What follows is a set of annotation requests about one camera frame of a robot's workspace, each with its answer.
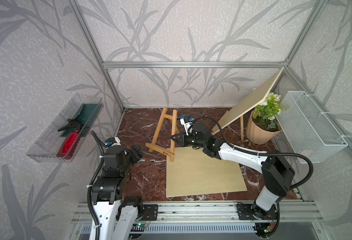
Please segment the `light plywood board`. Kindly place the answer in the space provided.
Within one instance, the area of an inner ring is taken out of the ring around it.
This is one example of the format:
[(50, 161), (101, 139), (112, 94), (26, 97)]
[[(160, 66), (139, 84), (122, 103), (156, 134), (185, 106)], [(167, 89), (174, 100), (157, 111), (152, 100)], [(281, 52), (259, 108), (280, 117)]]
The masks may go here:
[(245, 192), (247, 186), (238, 163), (210, 158), (201, 150), (175, 148), (166, 163), (166, 196)]

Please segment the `small wooden easel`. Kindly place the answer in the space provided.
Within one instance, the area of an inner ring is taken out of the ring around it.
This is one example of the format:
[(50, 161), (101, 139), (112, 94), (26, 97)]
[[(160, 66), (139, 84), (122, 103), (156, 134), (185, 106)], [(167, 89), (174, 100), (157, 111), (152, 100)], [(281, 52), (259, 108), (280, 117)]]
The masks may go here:
[[(180, 132), (177, 127), (178, 111), (174, 109), (172, 111), (172, 114), (168, 114), (167, 112), (168, 112), (167, 108), (162, 109), (152, 141), (150, 143), (146, 143), (145, 146), (149, 149), (150, 153), (151, 152), (160, 153), (166, 156), (167, 159), (172, 163), (174, 162), (174, 157), (175, 157), (175, 142), (173, 140), (170, 141), (169, 149), (161, 147), (160, 145), (157, 144), (157, 140), (159, 136), (165, 138), (165, 134), (167, 134), (167, 137), (170, 138), (171, 136), (176, 135)], [(166, 120), (170, 121), (171, 129), (170, 130), (163, 129), (164, 134), (161, 134), (160, 132)]]

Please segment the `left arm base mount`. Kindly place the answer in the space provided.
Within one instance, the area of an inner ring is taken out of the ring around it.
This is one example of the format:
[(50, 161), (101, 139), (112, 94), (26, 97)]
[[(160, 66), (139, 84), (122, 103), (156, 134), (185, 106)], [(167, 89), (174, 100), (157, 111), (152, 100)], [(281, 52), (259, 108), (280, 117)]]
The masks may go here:
[(156, 221), (158, 216), (158, 204), (144, 204), (143, 211), (139, 213), (137, 221)]

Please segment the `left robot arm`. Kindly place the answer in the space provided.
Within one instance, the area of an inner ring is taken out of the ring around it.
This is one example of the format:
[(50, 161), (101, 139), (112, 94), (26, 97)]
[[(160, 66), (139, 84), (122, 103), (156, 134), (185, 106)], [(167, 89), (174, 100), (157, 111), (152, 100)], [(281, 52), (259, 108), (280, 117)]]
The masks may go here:
[(100, 147), (100, 163), (87, 186), (87, 206), (92, 217), (91, 240), (127, 240), (135, 220), (143, 215), (142, 198), (122, 200), (131, 167), (143, 158), (139, 146)]

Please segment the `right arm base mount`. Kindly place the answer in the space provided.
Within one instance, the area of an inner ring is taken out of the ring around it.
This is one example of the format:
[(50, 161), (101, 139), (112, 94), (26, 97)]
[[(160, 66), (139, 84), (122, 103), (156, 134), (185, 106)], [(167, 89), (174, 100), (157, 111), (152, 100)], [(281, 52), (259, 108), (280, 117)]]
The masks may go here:
[(236, 209), (238, 213), (239, 220), (277, 220), (278, 218), (278, 210), (276, 205), (273, 205), (270, 210), (265, 211), (259, 208), (256, 204), (244, 204), (237, 203)]

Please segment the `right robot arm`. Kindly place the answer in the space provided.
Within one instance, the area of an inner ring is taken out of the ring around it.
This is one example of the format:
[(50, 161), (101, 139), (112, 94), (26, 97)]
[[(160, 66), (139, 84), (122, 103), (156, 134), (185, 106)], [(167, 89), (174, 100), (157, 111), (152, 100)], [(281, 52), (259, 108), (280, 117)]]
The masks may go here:
[(231, 146), (223, 139), (216, 139), (210, 129), (198, 123), (186, 133), (171, 136), (171, 140), (180, 147), (202, 148), (211, 158), (232, 161), (249, 167), (264, 176), (265, 186), (252, 205), (252, 213), (261, 218), (290, 191), (295, 171), (284, 156), (278, 152), (262, 156), (262, 152), (250, 151)]

